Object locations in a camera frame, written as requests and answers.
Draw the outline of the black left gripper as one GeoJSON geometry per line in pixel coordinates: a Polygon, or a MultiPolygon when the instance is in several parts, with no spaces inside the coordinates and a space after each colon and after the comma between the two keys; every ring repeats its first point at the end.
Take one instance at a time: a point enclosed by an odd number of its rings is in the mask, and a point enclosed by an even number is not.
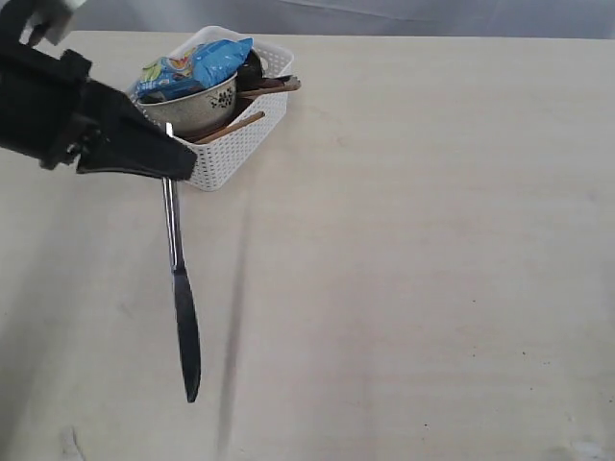
{"type": "Polygon", "coordinates": [[[127,94],[89,80],[91,61],[55,59],[27,45],[1,47],[1,146],[43,169],[188,180],[197,156],[154,124],[127,94]]]}

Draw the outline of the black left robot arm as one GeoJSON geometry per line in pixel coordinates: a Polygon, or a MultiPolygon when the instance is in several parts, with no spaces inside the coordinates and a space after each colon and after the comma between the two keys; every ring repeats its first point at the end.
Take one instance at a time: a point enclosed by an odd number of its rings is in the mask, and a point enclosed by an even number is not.
{"type": "Polygon", "coordinates": [[[43,169],[188,180],[196,155],[129,96],[92,79],[91,61],[37,49],[59,43],[79,1],[8,1],[1,8],[1,146],[43,169]]]}

